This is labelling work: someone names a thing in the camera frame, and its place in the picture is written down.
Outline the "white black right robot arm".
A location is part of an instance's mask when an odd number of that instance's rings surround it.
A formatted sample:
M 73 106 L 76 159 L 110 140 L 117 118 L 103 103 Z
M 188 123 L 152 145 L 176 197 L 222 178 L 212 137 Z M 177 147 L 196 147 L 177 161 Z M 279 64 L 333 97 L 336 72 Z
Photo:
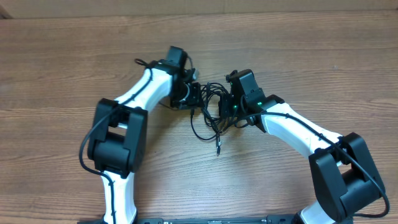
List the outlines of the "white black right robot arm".
M 352 223 L 355 217 L 382 218 L 391 208 L 366 141 L 324 129 L 295 112 L 278 96 L 222 96 L 222 118 L 231 125 L 247 120 L 287 143 L 310 165 L 316 201 L 281 223 Z

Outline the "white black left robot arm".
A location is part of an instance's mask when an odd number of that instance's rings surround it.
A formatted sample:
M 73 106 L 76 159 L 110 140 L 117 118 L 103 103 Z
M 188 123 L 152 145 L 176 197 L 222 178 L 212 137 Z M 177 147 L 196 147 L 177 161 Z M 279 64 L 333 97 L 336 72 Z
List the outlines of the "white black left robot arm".
M 96 105 L 92 128 L 84 137 L 80 151 L 86 151 L 94 169 L 82 167 L 101 177 L 106 210 L 98 223 L 135 223 L 134 176 L 139 169 L 147 141 L 149 113 L 162 99 L 171 107 L 191 108 L 198 99 L 198 71 L 185 68 L 184 60 L 145 61 L 139 81 L 125 94 Z

